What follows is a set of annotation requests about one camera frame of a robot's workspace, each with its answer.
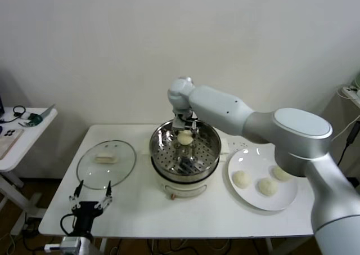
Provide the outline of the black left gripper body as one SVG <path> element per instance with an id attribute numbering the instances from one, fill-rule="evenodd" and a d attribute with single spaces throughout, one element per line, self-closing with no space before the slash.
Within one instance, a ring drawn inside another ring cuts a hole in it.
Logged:
<path id="1" fill-rule="evenodd" d="M 79 204 L 79 208 L 72 210 L 76 222 L 71 234 L 90 235 L 95 218 L 101 215 L 101 209 L 96 206 L 98 202 L 94 201 L 80 202 Z"/>

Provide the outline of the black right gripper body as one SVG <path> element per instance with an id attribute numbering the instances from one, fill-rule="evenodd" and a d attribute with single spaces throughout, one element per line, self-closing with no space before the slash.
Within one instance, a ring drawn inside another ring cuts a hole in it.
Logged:
<path id="1" fill-rule="evenodd" d="M 180 129 L 182 130 L 191 130 L 192 122 L 197 121 L 196 118 L 188 117 L 184 114 L 180 116 L 180 120 L 181 120 Z"/>

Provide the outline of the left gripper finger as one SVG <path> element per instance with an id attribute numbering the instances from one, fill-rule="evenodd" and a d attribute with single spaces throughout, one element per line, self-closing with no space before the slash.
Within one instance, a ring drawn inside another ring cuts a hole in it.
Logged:
<path id="1" fill-rule="evenodd" d="M 106 188 L 105 197 L 95 205 L 95 208 L 96 209 L 106 209 L 113 201 L 112 198 L 113 197 L 112 197 L 111 181 L 109 181 L 107 188 Z"/>
<path id="2" fill-rule="evenodd" d="M 75 210 L 80 208 L 79 195 L 83 187 L 83 180 L 81 180 L 80 184 L 75 188 L 73 195 L 69 196 L 69 202 L 71 203 L 71 209 Z"/>

